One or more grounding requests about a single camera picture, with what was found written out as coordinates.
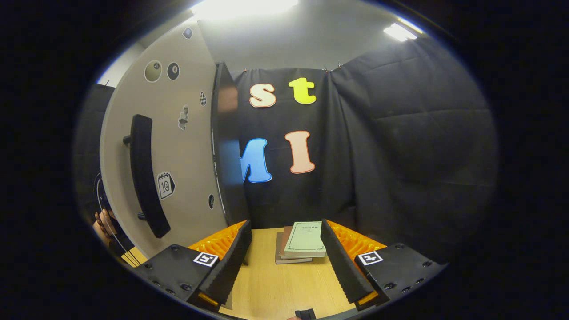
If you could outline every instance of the ceiling light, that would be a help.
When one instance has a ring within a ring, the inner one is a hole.
[[[191,8],[197,19],[229,19],[275,14],[298,4],[298,0],[205,0]]]
[[[412,24],[411,22],[409,22],[409,21],[407,21],[407,20],[405,20],[405,19],[401,19],[401,18],[398,18],[398,20],[399,20],[401,23],[403,23],[403,24],[409,26],[409,27],[412,28],[413,30],[417,31],[418,33],[423,34],[423,30],[419,29],[416,25]]]
[[[397,40],[403,42],[407,39],[416,39],[417,36],[407,31],[407,29],[403,28],[402,26],[393,23],[389,28],[385,28],[384,32],[388,35],[396,38]]]

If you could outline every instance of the wooden table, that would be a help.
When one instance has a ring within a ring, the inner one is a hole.
[[[277,232],[284,228],[254,229],[233,285],[232,310],[219,312],[250,320],[286,320],[295,310],[314,309],[317,318],[355,308],[349,303],[328,257],[312,262],[276,264]]]

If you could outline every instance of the stack of books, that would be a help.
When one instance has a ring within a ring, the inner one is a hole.
[[[284,232],[277,233],[276,264],[310,262],[312,258],[326,256],[320,239],[322,221],[300,221]]]

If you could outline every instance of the blue letter m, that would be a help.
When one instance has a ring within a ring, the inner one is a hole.
[[[243,157],[241,158],[241,174],[243,175],[243,182],[247,176],[247,171],[251,168],[249,175],[249,182],[267,182],[273,176],[267,171],[267,163],[265,162],[265,146],[267,141],[265,139],[256,138],[247,142]]]

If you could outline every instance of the black door handle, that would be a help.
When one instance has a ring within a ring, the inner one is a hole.
[[[130,127],[130,136],[123,138],[130,144],[130,170],[133,173],[134,189],[143,216],[157,238],[170,231],[170,224],[164,215],[152,171],[151,156],[152,119],[135,114]]]

